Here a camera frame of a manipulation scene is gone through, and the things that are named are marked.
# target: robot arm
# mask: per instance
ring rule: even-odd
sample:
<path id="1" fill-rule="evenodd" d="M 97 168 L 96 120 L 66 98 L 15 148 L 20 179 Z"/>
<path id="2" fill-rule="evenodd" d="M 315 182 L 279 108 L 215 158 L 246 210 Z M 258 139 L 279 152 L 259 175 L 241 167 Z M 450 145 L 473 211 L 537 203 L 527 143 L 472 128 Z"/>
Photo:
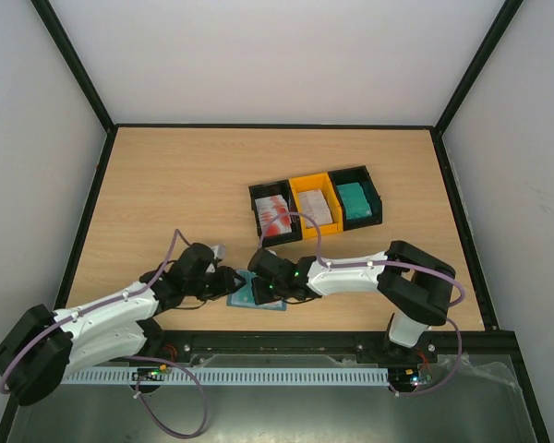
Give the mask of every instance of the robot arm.
<path id="1" fill-rule="evenodd" d="M 41 400 L 64 377 L 86 367 L 136 353 L 154 354 L 160 347 L 162 330 L 153 317 L 180 305 L 186 296 L 205 302 L 246 284 L 232 268 L 219 266 L 222 257 L 221 247 L 195 243 L 155 281 L 153 277 L 160 269 L 86 305 L 54 312 L 43 305 L 31 308 L 0 344 L 3 375 L 23 348 L 53 329 L 30 348 L 7 377 L 18 404 Z M 419 271 L 408 281 L 402 270 L 382 261 L 412 263 L 455 276 L 449 265 L 405 242 L 392 242 L 388 251 L 373 256 L 326 261 L 302 257 L 296 264 L 259 249 L 248 270 L 257 274 L 251 288 L 257 305 L 288 298 L 305 301 L 339 292 L 380 292 L 399 308 L 387 331 L 390 343 L 411 348 L 429 325 L 445 323 L 452 284 Z M 146 288 L 149 281 L 153 284 Z M 70 317 L 71 321 L 55 326 Z"/>
<path id="2" fill-rule="evenodd" d="M 403 277 L 409 268 L 417 269 L 410 281 Z M 455 270 L 447 263 L 401 241 L 392 242 L 387 251 L 373 256 L 323 260 L 303 257 L 296 265 L 260 249 L 248 265 L 248 270 L 258 275 L 253 279 L 253 296 L 258 305 L 287 298 L 305 301 L 342 292 L 382 293 L 398 307 L 387 338 L 404 348 L 414 347 L 423 331 L 429 326 L 441 326 L 447 319 L 452 284 L 423 269 L 455 277 Z"/>
<path id="3" fill-rule="evenodd" d="M 32 340 L 62 324 L 14 366 L 7 378 L 10 393 L 21 406 L 33 404 L 81 369 L 126 355 L 154 354 L 162 330 L 152 317 L 180 305 L 186 296 L 215 300 L 246 284 L 233 269 L 218 266 L 222 251 L 195 243 L 150 288 L 147 282 L 157 270 L 85 305 L 54 312 L 44 305 L 29 309 L 0 343 L 1 375 Z"/>

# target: green sponge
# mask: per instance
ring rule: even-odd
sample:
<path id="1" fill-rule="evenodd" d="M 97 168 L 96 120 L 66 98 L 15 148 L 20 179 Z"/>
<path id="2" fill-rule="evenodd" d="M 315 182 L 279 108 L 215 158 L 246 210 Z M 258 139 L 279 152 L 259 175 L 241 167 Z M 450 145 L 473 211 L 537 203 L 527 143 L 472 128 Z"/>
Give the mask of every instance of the green sponge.
<path id="1" fill-rule="evenodd" d="M 359 183 L 348 183 L 336 186 L 343 201 L 345 218 L 347 220 L 362 219 L 372 215 L 371 207 L 363 188 Z"/>

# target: wooden tabletop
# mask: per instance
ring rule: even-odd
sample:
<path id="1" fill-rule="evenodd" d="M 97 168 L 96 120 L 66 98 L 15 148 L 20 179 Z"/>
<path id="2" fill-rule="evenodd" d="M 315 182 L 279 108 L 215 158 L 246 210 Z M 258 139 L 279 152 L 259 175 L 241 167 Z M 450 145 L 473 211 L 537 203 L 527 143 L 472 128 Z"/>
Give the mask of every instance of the wooden tabletop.
<path id="1" fill-rule="evenodd" d="M 120 128 L 67 305 L 119 291 L 155 269 L 175 227 L 191 242 L 226 245 L 224 264 L 245 269 L 259 240 L 248 186 L 363 164 L 381 194 L 384 222 L 325 236 L 323 256 L 362 257 L 392 240 L 412 243 L 455 267 L 467 297 L 449 317 L 461 329 L 482 330 L 424 130 Z M 273 249 L 297 261 L 315 247 L 312 239 Z M 156 319 L 164 329 L 385 330 L 394 310 L 379 293 L 341 293 L 285 312 L 229 307 L 224 298 Z"/>

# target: white wall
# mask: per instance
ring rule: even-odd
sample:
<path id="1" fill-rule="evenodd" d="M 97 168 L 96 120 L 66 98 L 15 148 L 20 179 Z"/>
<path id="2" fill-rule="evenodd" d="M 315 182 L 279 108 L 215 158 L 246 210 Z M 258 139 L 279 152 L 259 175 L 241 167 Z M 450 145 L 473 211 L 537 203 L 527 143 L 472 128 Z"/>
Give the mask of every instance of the white wall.
<path id="1" fill-rule="evenodd" d="M 123 123 L 434 125 L 502 0 L 52 0 Z"/>
<path id="2" fill-rule="evenodd" d="M 0 0 L 0 341 L 53 304 L 103 141 L 30 1 Z"/>
<path id="3" fill-rule="evenodd" d="M 554 0 L 524 2 L 445 139 L 554 441 Z"/>

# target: black metal edge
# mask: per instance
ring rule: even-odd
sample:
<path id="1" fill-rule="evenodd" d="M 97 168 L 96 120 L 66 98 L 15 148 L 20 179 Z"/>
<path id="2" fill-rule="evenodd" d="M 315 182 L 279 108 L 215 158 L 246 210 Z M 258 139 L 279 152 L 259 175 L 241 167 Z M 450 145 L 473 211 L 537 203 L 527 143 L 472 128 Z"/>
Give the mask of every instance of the black metal edge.
<path id="1" fill-rule="evenodd" d="M 532 427 L 536 432 L 537 441 L 539 443 L 549 443 L 550 438 L 548 436 L 548 430 L 546 429 L 546 424 L 542 418 L 542 413 L 539 410 L 539 405 L 537 404 L 536 395 L 534 393 L 534 389 L 532 388 L 532 382 L 527 374 L 525 363 L 523 363 L 522 360 L 521 363 L 513 364 L 513 366 L 515 368 L 515 375 L 517 376 L 519 386 L 524 392 L 525 406 L 529 412 L 529 419 L 532 422 Z"/>
<path id="2" fill-rule="evenodd" d="M 487 63 L 487 60 L 497 47 L 500 38 L 509 27 L 511 20 L 515 17 L 519 6 L 521 6 L 523 2 L 524 0 L 505 0 L 503 3 L 499 13 L 492 22 L 492 25 L 490 25 L 487 35 L 482 43 L 480 43 L 474 58 L 465 70 L 464 76 L 460 80 L 460 83 L 458 83 L 458 86 L 453 92 L 450 101 L 447 103 L 445 110 L 435 125 L 435 129 L 441 135 L 443 135 L 443 133 L 447 130 L 453 117 L 457 114 L 458 109 L 462 105 L 466 95 L 468 95 L 468 92 L 476 82 L 476 79 Z"/>
<path id="3" fill-rule="evenodd" d="M 191 127 L 205 129 L 380 129 L 431 130 L 433 126 L 419 125 L 320 125 L 265 123 L 120 123 L 118 127 Z"/>
<path id="4" fill-rule="evenodd" d="M 2 414 L 2 420 L 0 420 L 0 443 L 6 443 L 8 436 L 10 435 L 10 429 L 15 421 L 17 415 L 18 405 L 14 397 L 8 399 L 4 413 Z"/>
<path id="5" fill-rule="evenodd" d="M 478 253 L 476 252 L 476 246 L 472 233 L 470 231 L 470 225 L 465 215 L 464 205 L 458 191 L 458 186 L 453 176 L 452 165 L 443 143 L 443 138 L 435 130 L 431 131 L 431 138 L 433 140 L 433 146 L 435 148 L 435 154 L 440 164 L 441 176 L 443 177 L 443 183 L 445 184 L 445 190 L 447 192 L 448 200 L 452 207 L 453 219 L 455 220 L 455 226 L 460 236 L 460 242 L 462 243 L 462 249 L 464 250 L 465 262 L 470 272 L 470 278 L 474 286 L 474 293 L 476 301 L 478 302 L 478 309 L 480 310 L 480 316 L 484 323 L 485 330 L 493 330 L 499 327 L 497 315 L 492 305 L 490 298 L 490 292 L 488 291 L 487 282 L 484 278 L 482 267 L 480 266 L 480 260 Z"/>
<path id="6" fill-rule="evenodd" d="M 72 42 L 67 37 L 64 27 L 59 21 L 59 18 L 55 14 L 54 8 L 52 7 L 49 0 L 30 0 L 35 6 L 39 17 L 43 21 L 45 28 L 49 31 L 52 39 L 54 40 L 55 45 L 59 49 L 59 52 L 66 60 L 67 66 L 74 75 L 74 78 L 78 82 L 82 92 L 86 96 L 86 99 L 89 101 L 92 110 L 101 121 L 101 125 L 104 130 L 109 133 L 113 131 L 114 123 L 111 119 L 111 116 L 107 112 L 104 104 L 102 103 L 99 93 L 94 88 L 92 81 L 90 80 L 88 72 L 84 68 L 84 65 L 80 61 Z"/>
<path id="7" fill-rule="evenodd" d="M 70 295 L 70 289 L 72 287 L 72 282 L 74 281 L 74 276 L 76 275 L 76 269 L 78 268 L 80 255 L 82 254 L 84 241 L 86 240 L 86 235 L 89 231 L 90 220 L 92 219 L 92 214 L 94 213 L 94 208 L 96 207 L 96 202 L 99 198 L 99 193 L 101 192 L 102 180 L 104 179 L 104 173 L 106 172 L 107 164 L 109 163 L 109 158 L 111 157 L 116 135 L 117 128 L 114 126 L 113 130 L 107 134 L 107 138 L 102 146 L 101 158 L 99 159 L 99 164 L 96 167 L 92 185 L 90 186 L 89 196 L 86 200 L 82 217 L 80 218 L 80 224 L 78 226 L 78 231 L 76 232 L 74 244 L 72 245 L 70 258 L 67 261 L 62 284 L 60 285 L 57 297 L 55 298 L 54 309 L 66 307 L 67 298 Z"/>
<path id="8" fill-rule="evenodd" d="M 279 352 L 280 349 L 305 349 L 313 353 L 325 349 L 348 349 L 357 352 L 358 342 L 383 343 L 385 331 L 226 331 L 226 330 L 165 330 L 163 342 L 189 352 L 247 353 Z M 523 357 L 515 333 L 508 330 L 461 331 L 464 351 L 469 353 L 507 354 L 515 363 Z M 436 353 L 455 353 L 456 334 L 452 331 L 426 331 L 419 345 L 434 344 Z"/>

